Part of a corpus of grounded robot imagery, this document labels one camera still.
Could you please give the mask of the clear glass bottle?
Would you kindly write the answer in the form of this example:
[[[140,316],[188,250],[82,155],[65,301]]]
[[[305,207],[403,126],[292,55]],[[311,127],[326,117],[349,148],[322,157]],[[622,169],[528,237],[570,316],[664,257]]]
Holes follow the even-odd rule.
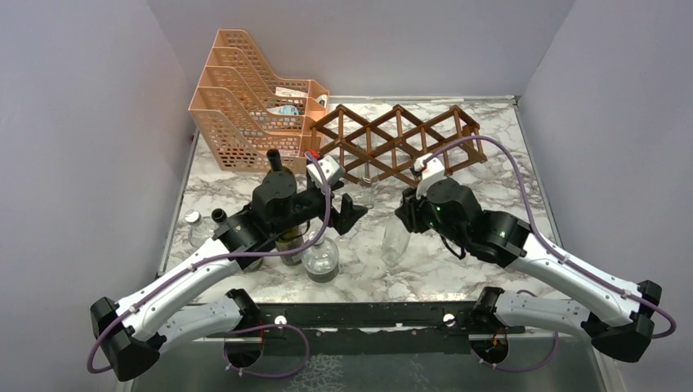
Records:
[[[372,145],[368,134],[364,134],[358,142],[358,145],[369,154]],[[360,186],[364,188],[364,201],[362,202],[368,209],[374,208],[376,202],[376,190],[379,184],[380,170],[378,167],[371,164],[369,161],[364,161],[360,173]]]
[[[396,216],[389,217],[385,222],[382,237],[382,260],[387,267],[394,267],[400,263],[409,245],[411,233]]]

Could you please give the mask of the dark green wine bottle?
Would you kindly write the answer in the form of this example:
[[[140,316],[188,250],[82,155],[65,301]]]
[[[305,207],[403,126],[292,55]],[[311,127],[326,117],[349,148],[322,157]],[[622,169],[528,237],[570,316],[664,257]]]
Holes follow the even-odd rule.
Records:
[[[278,252],[293,251],[290,255],[282,255],[280,259],[287,266],[295,266],[302,263],[302,251],[296,249],[304,243],[303,234],[300,226],[295,226],[281,234],[275,241],[275,249]]]

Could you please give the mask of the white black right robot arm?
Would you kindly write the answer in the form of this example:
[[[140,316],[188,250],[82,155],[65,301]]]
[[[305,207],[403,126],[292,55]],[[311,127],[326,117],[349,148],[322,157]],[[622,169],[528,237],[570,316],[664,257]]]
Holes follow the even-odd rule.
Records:
[[[527,274],[566,295],[564,300],[525,298],[497,287],[483,289],[472,309],[482,332],[498,327],[539,327],[591,342],[613,359],[639,361],[654,337],[652,305],[662,288],[608,274],[536,234],[530,224],[485,210],[472,190],[444,178],[425,194],[403,191],[395,215],[410,233],[432,229],[479,261]]]

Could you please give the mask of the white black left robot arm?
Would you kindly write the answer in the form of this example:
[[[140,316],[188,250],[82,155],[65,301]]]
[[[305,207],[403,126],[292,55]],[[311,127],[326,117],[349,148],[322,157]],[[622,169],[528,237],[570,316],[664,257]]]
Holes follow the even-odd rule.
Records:
[[[340,177],[334,169],[325,178],[311,173],[306,188],[298,191],[294,175],[267,173],[240,211],[230,216],[221,209],[213,212],[217,222],[213,236],[178,266],[129,296],[95,301],[90,315],[96,342],[87,356],[87,370],[112,371],[119,381],[129,381],[189,341],[219,332],[241,336],[252,332],[259,309],[243,289],[233,289],[207,305],[190,303],[261,257],[304,251],[303,245],[288,250],[276,245],[297,226],[318,218],[319,233],[328,228],[349,232],[368,209],[354,203],[349,194],[342,196],[340,208],[333,207],[333,192],[343,185]]]

